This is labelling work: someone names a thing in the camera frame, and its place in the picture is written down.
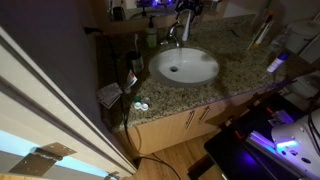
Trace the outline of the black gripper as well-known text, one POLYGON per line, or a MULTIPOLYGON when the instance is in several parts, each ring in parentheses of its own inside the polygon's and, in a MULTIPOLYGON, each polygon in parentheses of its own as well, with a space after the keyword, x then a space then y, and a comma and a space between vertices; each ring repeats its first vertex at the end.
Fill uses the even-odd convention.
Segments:
POLYGON ((191 10, 195 15, 200 15, 204 7, 204 3, 200 0, 178 0, 175 7, 176 13, 184 10, 191 10))

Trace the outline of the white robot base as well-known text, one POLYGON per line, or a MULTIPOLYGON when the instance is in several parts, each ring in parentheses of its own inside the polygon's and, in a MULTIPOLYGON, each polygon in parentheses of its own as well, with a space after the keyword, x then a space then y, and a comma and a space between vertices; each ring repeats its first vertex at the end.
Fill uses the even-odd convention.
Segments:
POLYGON ((276 152, 282 158, 311 180, 320 180, 320 156, 308 126, 308 116, 273 127, 271 135, 276 152))

